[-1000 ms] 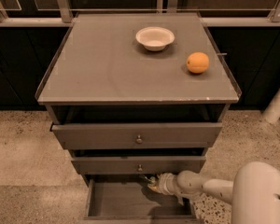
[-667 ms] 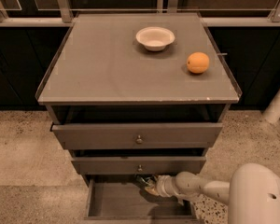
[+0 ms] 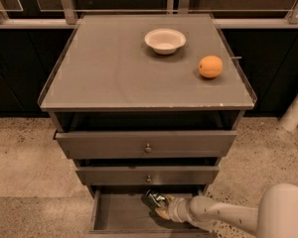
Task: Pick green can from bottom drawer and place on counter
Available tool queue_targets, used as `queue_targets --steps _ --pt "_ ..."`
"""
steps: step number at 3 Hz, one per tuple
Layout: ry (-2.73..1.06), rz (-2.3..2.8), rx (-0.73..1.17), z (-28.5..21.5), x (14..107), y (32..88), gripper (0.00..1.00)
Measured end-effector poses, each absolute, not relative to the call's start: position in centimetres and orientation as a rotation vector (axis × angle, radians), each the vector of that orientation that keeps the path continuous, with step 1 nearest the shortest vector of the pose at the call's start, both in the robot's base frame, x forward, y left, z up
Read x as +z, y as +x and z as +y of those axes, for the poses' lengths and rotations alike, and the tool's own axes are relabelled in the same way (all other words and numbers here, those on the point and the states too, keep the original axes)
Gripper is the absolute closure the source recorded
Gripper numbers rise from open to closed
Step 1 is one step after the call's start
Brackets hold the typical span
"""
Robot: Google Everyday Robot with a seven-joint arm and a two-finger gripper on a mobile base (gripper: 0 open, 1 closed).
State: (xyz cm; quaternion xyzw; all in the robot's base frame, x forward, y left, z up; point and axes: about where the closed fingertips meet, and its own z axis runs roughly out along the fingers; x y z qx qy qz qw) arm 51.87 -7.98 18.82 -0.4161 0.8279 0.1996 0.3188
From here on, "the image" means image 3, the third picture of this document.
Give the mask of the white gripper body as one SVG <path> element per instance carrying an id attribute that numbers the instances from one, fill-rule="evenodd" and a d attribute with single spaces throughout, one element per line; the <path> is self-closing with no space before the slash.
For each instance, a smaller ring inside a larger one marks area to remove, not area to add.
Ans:
<path id="1" fill-rule="evenodd" d="M 174 222 L 184 223 L 189 221 L 187 209 L 188 200 L 183 197 L 175 197 L 168 206 L 168 213 Z"/>

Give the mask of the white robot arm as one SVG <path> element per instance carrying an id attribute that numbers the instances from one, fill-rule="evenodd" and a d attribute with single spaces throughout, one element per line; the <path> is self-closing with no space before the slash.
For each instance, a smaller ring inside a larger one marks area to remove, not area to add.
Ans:
<path id="1" fill-rule="evenodd" d="M 256 238 L 298 238 L 298 95 L 281 119 L 245 118 L 209 196 L 167 195 L 158 215 L 212 229 L 221 221 Z"/>

